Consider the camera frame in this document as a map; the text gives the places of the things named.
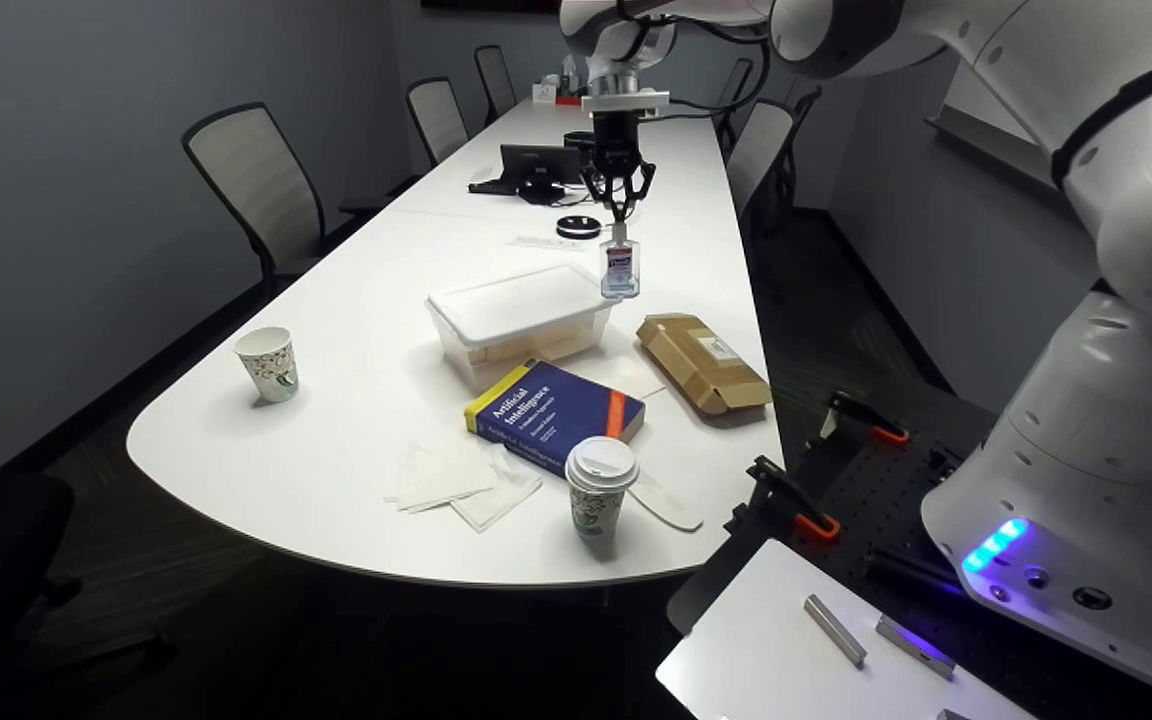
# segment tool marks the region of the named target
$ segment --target blue light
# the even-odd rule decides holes
[[[962,570],[985,570],[995,554],[1005,554],[1021,535],[1027,532],[1027,521],[1009,521],[1005,528],[995,528],[990,535],[985,535],[985,542],[971,546],[971,554],[962,559]]]

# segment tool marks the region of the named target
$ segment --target white paper cup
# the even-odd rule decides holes
[[[596,551],[615,551],[622,491],[640,479],[637,457],[612,437],[588,437],[563,465],[577,535]]]
[[[256,327],[234,341],[234,352],[265,405],[280,405],[295,394],[299,376],[295,376],[290,336],[285,327]]]

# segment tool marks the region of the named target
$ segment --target book cover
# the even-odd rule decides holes
[[[556,363],[518,363],[464,409],[464,429],[563,474],[566,451],[588,437],[628,439],[643,401],[573,376]]]

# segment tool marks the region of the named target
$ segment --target chair backrest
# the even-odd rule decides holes
[[[512,72],[505,64],[501,42],[478,42],[470,53],[470,64],[478,67],[478,85],[485,85],[485,96],[489,96],[489,123],[491,123],[494,114],[505,114],[509,106],[518,102],[518,93],[512,85]]]
[[[290,275],[315,254],[322,206],[265,102],[199,118],[182,131],[182,153],[244,224],[265,275]]]
[[[447,77],[414,80],[409,86],[409,106],[436,165],[447,160],[469,140]]]
[[[735,56],[721,96],[713,98],[714,106],[726,106],[739,98],[745,85],[748,85],[748,72],[750,72],[750,60],[748,56]]]
[[[739,140],[726,154],[726,180],[735,215],[745,215],[750,193],[768,180],[768,166],[780,160],[783,144],[792,136],[792,110],[780,102],[750,102]]]

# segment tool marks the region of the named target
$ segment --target conference table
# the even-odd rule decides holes
[[[445,363],[427,317],[436,287],[577,262],[598,275],[598,243],[556,236],[556,215],[598,202],[538,206],[515,195],[470,195],[501,171],[501,144],[558,144],[588,110],[518,102],[436,165],[308,275],[260,307],[234,336],[280,323],[290,333],[299,391],[253,405],[234,336],[210,347],[129,431],[129,457],[180,502],[266,546],[391,580],[469,588],[592,588],[704,562],[722,521],[748,500],[745,468],[780,459],[774,411],[739,429],[704,423],[637,347],[647,313],[693,313],[739,358],[768,376],[745,271],[726,171],[708,118],[640,128],[659,166],[632,215],[640,296],[606,313],[598,345],[563,368],[588,376],[654,376],[643,429],[632,437],[640,471],[704,517],[677,532],[622,500],[615,554],[592,554],[573,532],[566,487],[546,474],[518,507],[474,532],[457,510],[398,510],[391,487],[410,457],[464,448],[470,389]]]

